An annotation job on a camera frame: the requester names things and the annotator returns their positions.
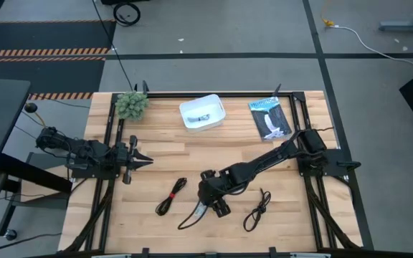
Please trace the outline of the yellow plug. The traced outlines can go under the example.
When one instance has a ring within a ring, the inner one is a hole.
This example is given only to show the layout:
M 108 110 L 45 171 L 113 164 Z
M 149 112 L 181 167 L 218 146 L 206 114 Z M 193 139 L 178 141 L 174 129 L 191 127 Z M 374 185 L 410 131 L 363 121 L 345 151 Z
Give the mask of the yellow plug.
M 322 22 L 324 23 L 324 25 L 326 27 L 334 27 L 336 25 L 332 20 L 330 20 L 326 17 L 326 10 L 325 9 L 321 10 L 321 20 L 322 20 Z

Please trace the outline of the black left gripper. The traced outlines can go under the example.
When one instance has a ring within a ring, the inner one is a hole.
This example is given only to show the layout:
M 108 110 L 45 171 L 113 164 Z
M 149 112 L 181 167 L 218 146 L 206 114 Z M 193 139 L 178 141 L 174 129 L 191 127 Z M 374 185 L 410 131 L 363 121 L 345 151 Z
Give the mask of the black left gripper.
M 131 183 L 131 174 L 133 171 L 151 165 L 153 163 L 153 159 L 141 154 L 138 150 L 136 150 L 137 145 L 137 137 L 132 135 L 130 137 L 130 146 L 128 147 L 125 143 L 119 142 L 115 144 L 116 147 L 116 162 L 119 166 L 125 166 L 126 171 L 123 173 L 123 183 L 130 184 Z M 144 160 L 144 161 L 135 161 L 133 162 L 133 152 L 136 150 L 136 159 Z

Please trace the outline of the black hazard-striped floor mat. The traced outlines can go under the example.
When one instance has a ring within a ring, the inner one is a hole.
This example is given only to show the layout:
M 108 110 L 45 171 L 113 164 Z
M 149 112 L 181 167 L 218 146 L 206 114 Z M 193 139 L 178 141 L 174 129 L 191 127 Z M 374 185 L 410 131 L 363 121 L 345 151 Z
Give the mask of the black hazard-striped floor mat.
M 112 19 L 0 21 L 0 79 L 31 82 L 32 100 L 86 100 L 99 90 Z

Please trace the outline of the green potted plant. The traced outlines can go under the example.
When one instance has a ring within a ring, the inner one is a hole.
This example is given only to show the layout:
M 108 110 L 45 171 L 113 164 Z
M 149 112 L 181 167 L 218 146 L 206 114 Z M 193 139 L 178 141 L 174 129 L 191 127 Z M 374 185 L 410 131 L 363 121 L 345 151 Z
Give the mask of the green potted plant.
M 118 94 L 115 103 L 118 117 L 138 121 L 143 118 L 149 99 L 142 92 L 125 92 Z

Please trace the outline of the white plastic bin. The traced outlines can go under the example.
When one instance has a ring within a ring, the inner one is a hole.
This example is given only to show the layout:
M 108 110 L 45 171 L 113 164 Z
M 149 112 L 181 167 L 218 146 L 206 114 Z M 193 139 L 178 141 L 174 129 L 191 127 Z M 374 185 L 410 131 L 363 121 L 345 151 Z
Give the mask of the white plastic bin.
M 190 133 L 197 133 L 222 125 L 226 111 L 220 97 L 210 94 L 179 105 L 184 126 Z

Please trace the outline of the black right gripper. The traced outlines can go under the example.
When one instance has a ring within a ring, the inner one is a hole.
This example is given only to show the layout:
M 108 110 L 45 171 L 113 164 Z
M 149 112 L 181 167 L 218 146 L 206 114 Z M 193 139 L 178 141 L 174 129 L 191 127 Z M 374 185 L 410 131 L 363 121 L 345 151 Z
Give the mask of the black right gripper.
M 212 207 L 219 218 L 225 213 L 229 213 L 230 207 L 227 205 L 223 196 L 232 187 L 231 177 L 226 172 L 207 170 L 200 174 L 201 181 L 199 182 L 198 196 L 203 205 Z

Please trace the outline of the black aluminium table frame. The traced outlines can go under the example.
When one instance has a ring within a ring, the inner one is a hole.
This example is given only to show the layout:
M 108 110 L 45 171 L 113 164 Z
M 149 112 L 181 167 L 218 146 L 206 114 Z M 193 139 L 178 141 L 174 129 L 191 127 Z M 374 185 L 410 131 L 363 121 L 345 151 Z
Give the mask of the black aluminium table frame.
M 179 105 L 199 92 L 152 92 L 144 119 L 120 124 L 109 118 L 112 94 L 97 92 L 91 100 L 85 137 L 127 142 L 152 165 L 137 170 L 132 182 L 117 181 L 110 214 L 98 220 L 92 247 L 132 257 L 243 258 L 289 257 L 314 252 L 316 240 L 305 181 L 296 161 L 261 173 L 239 196 L 230 196 L 231 213 L 218 218 L 208 211 L 202 220 L 191 216 L 197 202 L 200 173 L 250 161 L 277 146 L 260 139 L 248 104 L 267 92 L 222 92 L 226 111 L 222 125 L 198 133 L 184 126 Z

